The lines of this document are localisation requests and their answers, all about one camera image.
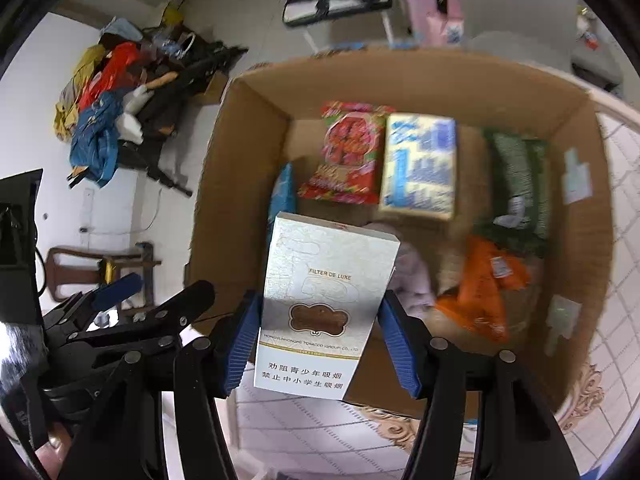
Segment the front grey chair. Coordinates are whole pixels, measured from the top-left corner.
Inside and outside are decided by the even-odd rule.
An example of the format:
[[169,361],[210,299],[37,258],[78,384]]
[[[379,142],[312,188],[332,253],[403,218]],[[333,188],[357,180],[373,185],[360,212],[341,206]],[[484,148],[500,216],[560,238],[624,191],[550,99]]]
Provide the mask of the front grey chair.
[[570,69],[577,0],[461,0],[465,49]]

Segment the patterned table mat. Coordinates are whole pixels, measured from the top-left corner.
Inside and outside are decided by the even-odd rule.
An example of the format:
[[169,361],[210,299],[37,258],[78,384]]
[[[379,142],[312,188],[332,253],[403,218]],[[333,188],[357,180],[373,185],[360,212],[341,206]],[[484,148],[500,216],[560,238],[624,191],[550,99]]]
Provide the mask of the patterned table mat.
[[[558,413],[583,474],[603,466],[606,447],[622,432],[627,416],[639,411],[638,394],[626,379],[639,364],[622,361],[627,353],[639,352],[639,339],[627,340],[620,351],[613,347],[626,326],[620,322],[610,334],[596,333],[590,359]],[[266,468],[301,479],[390,479],[428,457],[432,477],[471,477],[477,426],[445,390],[438,390],[432,406],[416,419],[258,389],[253,378],[247,370],[228,401],[235,410],[229,429],[240,451]]]

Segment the blue yellow tissue pack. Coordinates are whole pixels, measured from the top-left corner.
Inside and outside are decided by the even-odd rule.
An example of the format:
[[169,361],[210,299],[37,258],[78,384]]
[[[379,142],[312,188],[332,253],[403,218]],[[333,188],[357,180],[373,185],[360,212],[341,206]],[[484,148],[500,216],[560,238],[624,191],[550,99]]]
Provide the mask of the blue yellow tissue pack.
[[390,214],[454,218],[457,124],[449,117],[387,117],[378,208]]

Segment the white cigarette carton box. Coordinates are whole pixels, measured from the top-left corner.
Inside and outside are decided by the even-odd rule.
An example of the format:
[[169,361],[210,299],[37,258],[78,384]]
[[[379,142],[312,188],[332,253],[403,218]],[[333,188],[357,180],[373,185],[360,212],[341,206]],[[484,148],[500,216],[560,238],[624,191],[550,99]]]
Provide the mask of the white cigarette carton box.
[[262,292],[255,387],[343,399],[399,246],[390,233],[277,214]]

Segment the green wipes pack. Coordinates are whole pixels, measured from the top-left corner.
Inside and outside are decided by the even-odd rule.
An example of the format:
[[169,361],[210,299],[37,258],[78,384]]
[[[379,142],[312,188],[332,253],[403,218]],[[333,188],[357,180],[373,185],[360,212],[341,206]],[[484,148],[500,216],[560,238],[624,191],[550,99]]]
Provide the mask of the green wipes pack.
[[522,257],[544,258],[551,220],[548,143],[486,129],[491,207],[475,232]]

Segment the blue tube packet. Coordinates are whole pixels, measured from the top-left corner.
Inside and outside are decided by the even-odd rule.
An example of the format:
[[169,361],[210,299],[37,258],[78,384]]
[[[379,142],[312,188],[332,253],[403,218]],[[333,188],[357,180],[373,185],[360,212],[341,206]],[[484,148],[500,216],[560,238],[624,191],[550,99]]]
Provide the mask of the blue tube packet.
[[273,225],[280,212],[296,213],[296,189],[293,165],[290,162],[284,165],[272,188],[267,218],[267,244],[271,242]]

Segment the dark wooden chair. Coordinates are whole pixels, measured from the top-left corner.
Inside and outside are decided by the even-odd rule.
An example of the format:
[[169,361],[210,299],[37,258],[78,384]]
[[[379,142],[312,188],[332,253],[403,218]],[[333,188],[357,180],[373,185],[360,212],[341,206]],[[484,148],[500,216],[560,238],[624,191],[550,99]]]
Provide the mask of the dark wooden chair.
[[117,306],[119,311],[129,310],[128,315],[133,316],[136,311],[149,311],[156,306],[154,270],[161,264],[151,242],[139,242],[130,252],[109,254],[60,246],[48,250],[44,270],[47,291],[58,304],[68,299],[62,293],[64,286],[96,288],[111,285],[125,274],[137,273],[142,278],[142,306],[137,307],[130,300]]

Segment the purple plush toy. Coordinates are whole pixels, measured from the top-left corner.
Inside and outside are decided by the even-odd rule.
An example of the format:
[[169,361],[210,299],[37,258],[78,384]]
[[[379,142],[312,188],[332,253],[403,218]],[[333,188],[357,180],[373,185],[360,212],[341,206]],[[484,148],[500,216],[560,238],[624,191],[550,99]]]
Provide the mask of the purple plush toy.
[[395,267],[388,288],[394,292],[406,313],[414,318],[426,318],[428,310],[435,305],[430,274],[419,252],[409,242],[401,238],[392,226],[380,222],[370,222],[366,229],[393,234],[400,245]]

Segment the open cardboard box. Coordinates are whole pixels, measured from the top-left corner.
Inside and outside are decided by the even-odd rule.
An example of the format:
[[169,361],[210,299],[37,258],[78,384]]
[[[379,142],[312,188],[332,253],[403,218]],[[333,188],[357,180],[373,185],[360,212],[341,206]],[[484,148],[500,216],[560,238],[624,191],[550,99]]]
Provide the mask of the open cardboard box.
[[329,101],[387,105],[454,118],[459,127],[456,214],[449,222],[370,205],[302,200],[306,216],[363,226],[384,222],[420,250],[440,287],[462,269],[465,239],[491,198],[486,128],[548,144],[550,235],[532,316],[512,347],[552,408],[572,392],[608,289],[613,255],[608,162],[589,94],[532,66],[459,50],[371,49],[298,58],[249,70],[228,85],[195,204],[186,281],[211,282],[210,330],[265,274],[267,214],[286,162],[307,180],[317,167]]

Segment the red snack packet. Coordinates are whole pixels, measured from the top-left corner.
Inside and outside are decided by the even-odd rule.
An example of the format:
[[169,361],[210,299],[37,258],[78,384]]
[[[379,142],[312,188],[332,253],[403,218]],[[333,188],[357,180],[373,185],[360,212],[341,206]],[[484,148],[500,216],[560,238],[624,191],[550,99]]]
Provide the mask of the red snack packet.
[[298,189],[305,200],[375,205],[387,118],[393,109],[359,102],[326,102],[320,164]]

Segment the orange snack packet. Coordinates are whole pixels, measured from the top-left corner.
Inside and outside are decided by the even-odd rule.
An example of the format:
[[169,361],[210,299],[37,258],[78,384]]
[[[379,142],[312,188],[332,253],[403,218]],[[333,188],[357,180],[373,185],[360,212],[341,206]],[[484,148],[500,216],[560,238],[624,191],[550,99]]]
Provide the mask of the orange snack packet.
[[435,308],[466,330],[507,342],[508,319],[501,292],[526,289],[531,280],[520,258],[487,238],[471,235],[462,279],[453,292],[436,298]]

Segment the pile of colourful clothes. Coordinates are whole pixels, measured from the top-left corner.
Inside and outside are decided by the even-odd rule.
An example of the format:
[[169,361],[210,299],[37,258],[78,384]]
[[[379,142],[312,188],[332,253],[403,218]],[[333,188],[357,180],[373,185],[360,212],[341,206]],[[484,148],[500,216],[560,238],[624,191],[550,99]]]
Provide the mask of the pile of colourful clothes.
[[70,188],[83,180],[103,188],[120,166],[120,148],[143,143],[137,114],[157,90],[178,78],[176,72],[149,78],[146,66],[152,59],[143,50],[141,30],[126,18],[113,18],[81,55],[53,119],[56,137],[70,146]]

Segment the pink paper bag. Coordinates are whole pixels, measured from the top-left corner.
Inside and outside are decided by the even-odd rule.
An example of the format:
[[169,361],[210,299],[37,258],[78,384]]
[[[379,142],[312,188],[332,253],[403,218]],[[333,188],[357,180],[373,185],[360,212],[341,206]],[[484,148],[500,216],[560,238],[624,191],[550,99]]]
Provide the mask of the pink paper bag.
[[462,18],[448,18],[440,14],[426,20],[428,43],[435,47],[457,47],[462,44],[464,21]]

